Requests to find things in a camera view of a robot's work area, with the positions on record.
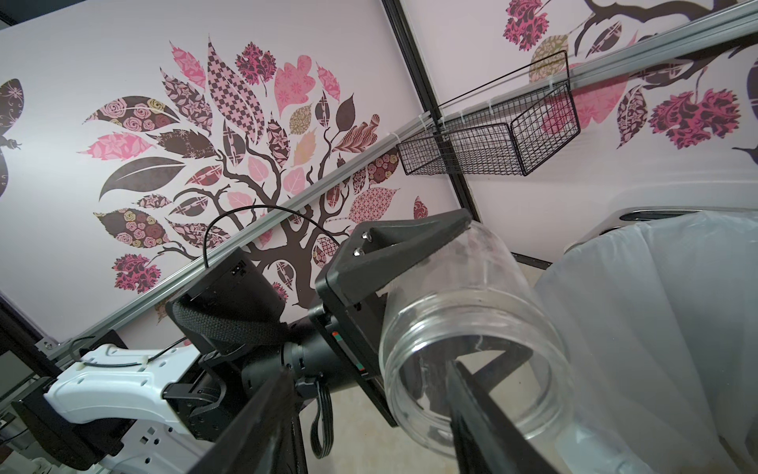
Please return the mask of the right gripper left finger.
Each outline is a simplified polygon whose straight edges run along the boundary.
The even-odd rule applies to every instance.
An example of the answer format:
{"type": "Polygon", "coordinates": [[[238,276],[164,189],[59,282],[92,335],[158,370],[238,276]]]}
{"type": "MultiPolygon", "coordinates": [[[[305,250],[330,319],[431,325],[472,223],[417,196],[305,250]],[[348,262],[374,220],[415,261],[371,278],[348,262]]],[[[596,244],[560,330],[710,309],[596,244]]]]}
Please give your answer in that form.
{"type": "Polygon", "coordinates": [[[281,369],[203,456],[205,473],[305,473],[294,380],[281,369]]]}

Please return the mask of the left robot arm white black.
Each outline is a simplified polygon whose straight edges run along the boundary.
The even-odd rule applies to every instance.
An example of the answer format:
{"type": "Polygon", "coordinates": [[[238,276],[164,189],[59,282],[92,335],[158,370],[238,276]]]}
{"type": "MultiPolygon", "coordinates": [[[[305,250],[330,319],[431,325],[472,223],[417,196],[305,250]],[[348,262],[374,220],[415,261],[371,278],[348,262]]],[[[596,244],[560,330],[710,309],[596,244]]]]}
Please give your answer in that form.
{"type": "Polygon", "coordinates": [[[183,341],[157,354],[104,344],[39,379],[12,406],[43,449],[76,470],[129,448],[140,450],[142,472],[181,470],[193,458],[162,448],[163,426],[211,443],[197,466],[204,473],[233,470],[258,429],[273,427],[282,438],[278,469],[301,472],[296,416],[307,402],[318,406],[312,446],[324,453],[333,443],[333,392],[358,386],[392,419],[379,357],[386,286],[402,276],[452,276],[465,290],[487,269],[498,282],[523,279],[503,241],[464,209],[365,221],[323,266],[308,314],[286,324],[283,299],[236,250],[169,300],[183,341]]]}

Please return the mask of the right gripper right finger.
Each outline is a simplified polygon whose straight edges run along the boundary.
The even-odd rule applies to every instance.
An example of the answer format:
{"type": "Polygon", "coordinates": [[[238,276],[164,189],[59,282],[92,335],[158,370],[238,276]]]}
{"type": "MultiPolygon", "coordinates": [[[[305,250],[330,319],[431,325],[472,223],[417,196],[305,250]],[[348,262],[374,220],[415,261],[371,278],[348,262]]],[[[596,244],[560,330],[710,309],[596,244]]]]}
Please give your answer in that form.
{"type": "Polygon", "coordinates": [[[455,457],[461,473],[554,473],[459,361],[447,364],[446,392],[455,457]]]}

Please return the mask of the glass jar tan lid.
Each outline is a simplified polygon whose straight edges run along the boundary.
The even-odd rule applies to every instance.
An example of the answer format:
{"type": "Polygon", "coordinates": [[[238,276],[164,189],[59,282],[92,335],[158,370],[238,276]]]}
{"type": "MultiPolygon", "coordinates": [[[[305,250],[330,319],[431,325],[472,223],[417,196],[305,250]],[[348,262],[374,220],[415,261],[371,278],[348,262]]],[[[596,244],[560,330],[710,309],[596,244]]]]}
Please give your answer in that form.
{"type": "Polygon", "coordinates": [[[459,361],[474,374],[510,342],[533,356],[486,392],[544,448],[572,420],[566,350],[503,240],[472,222],[388,288],[379,361],[398,425],[424,448],[453,456],[447,364],[459,361]]]}

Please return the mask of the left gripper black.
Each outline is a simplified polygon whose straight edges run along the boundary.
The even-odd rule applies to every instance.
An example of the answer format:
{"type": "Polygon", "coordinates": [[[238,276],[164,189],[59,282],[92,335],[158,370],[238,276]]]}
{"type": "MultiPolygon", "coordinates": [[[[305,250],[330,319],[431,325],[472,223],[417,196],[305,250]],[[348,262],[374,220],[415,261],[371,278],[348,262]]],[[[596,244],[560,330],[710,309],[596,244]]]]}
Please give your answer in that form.
{"type": "MultiPolygon", "coordinates": [[[[358,386],[391,427],[391,414],[379,363],[386,299],[378,294],[392,280],[451,243],[473,222],[456,209],[422,219],[365,221],[339,246],[316,280],[317,299],[296,342],[295,372],[313,398],[315,382],[337,392],[358,386]]],[[[533,349],[510,342],[474,373],[493,391],[533,356],[533,349]]]]}

